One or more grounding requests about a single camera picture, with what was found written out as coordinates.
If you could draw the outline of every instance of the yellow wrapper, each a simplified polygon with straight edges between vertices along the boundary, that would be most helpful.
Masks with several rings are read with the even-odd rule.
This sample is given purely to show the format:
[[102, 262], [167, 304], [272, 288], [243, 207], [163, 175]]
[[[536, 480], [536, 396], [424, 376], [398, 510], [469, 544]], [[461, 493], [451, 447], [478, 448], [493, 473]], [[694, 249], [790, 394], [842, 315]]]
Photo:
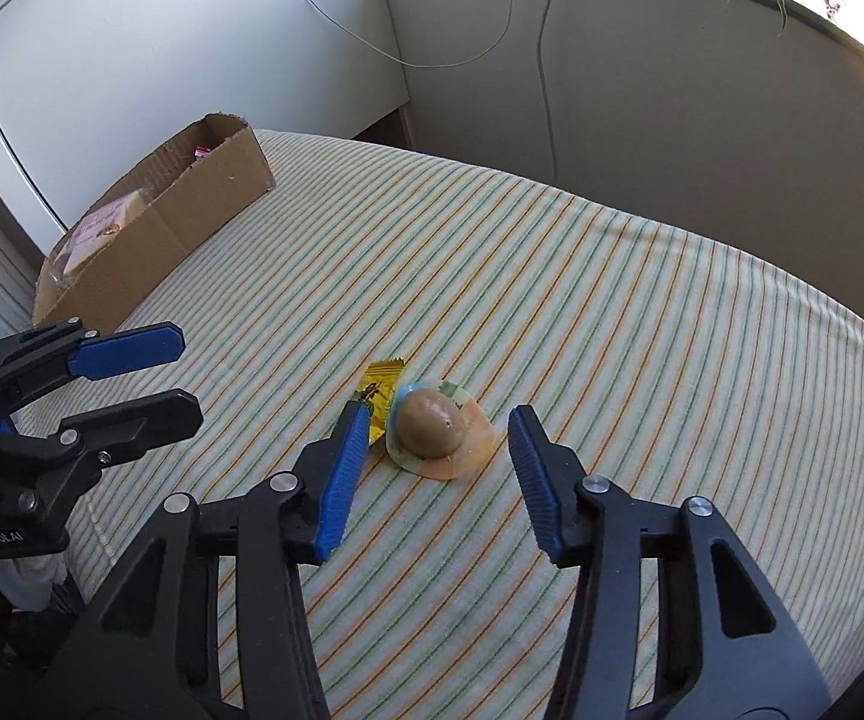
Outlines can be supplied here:
[[405, 368], [405, 360], [376, 360], [370, 362], [362, 374], [355, 397], [368, 409], [368, 445], [376, 443], [385, 435], [385, 425], [395, 395], [395, 384]]

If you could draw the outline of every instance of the brown round food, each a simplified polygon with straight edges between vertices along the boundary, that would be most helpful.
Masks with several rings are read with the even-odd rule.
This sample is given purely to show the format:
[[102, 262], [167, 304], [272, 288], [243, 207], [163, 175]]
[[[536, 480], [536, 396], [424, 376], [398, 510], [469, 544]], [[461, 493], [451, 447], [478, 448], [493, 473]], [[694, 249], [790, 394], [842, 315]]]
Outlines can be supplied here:
[[416, 457], [443, 458], [462, 445], [466, 423], [451, 399], [435, 389], [413, 389], [398, 404], [395, 433]]

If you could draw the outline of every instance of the tablecloth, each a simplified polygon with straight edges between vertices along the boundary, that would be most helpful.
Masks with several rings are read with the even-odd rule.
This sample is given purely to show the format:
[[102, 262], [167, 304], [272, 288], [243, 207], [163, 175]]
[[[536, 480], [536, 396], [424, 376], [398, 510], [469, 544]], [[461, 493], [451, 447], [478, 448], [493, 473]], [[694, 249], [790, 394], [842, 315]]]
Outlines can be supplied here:
[[[715, 502], [774, 584], [834, 695], [864, 666], [864, 322], [734, 248], [484, 167], [258, 131], [277, 187], [195, 251], [126, 326], [170, 319], [174, 365], [75, 383], [68, 413], [182, 386], [194, 440], [106, 471], [69, 522], [86, 595], [155, 506], [251, 488], [323, 437], [368, 361], [473, 392], [504, 435], [553, 440], [637, 497]], [[224, 694], [241, 702], [223, 564]], [[505, 443], [447, 484], [366, 463], [344, 543], [302, 572], [330, 709], [344, 720], [538, 718], [576, 571], [536, 547]], [[654, 570], [640, 676], [651, 689]]]

